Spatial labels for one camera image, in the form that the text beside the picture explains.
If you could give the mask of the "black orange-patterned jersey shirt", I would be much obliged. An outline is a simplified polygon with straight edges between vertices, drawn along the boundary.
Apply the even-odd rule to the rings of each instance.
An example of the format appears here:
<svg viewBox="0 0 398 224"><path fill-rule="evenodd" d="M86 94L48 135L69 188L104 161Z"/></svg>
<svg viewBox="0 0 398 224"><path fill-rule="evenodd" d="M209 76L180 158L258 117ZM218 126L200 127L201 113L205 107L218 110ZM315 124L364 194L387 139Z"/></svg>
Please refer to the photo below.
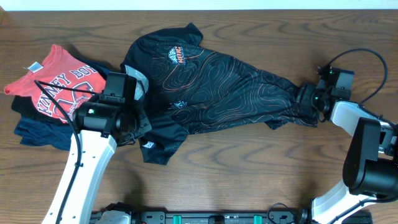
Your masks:
<svg viewBox="0 0 398 224"><path fill-rule="evenodd" d="M152 126L139 138L143 160L165 165L187 136L245 124L277 129L315 127L316 112L297 103L299 87L231 55L202 47L194 24L161 29L135 40L121 70L144 85Z"/></svg>

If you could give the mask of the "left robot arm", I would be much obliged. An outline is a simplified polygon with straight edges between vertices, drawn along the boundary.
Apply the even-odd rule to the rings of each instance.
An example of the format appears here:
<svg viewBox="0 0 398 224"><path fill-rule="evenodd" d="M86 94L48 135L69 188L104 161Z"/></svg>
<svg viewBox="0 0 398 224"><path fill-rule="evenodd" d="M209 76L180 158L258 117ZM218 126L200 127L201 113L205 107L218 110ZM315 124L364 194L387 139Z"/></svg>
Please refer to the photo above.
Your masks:
<svg viewBox="0 0 398 224"><path fill-rule="evenodd" d="M142 102L149 89L141 73L108 73L105 88L67 118L73 135L68 160L44 223L88 223L108 162L119 146L152 129Z"/></svg>

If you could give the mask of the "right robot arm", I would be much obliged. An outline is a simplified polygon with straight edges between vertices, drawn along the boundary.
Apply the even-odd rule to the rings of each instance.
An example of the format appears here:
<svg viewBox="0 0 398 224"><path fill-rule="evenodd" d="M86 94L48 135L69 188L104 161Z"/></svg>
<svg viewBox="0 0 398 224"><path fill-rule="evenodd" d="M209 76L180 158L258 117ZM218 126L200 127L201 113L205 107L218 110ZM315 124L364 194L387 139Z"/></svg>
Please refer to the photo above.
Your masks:
<svg viewBox="0 0 398 224"><path fill-rule="evenodd" d="M298 212L294 223L372 223L365 207L397 200L397 125L350 100L352 71L325 67L318 74L318 84L305 84L297 103L352 140L342 180Z"/></svg>

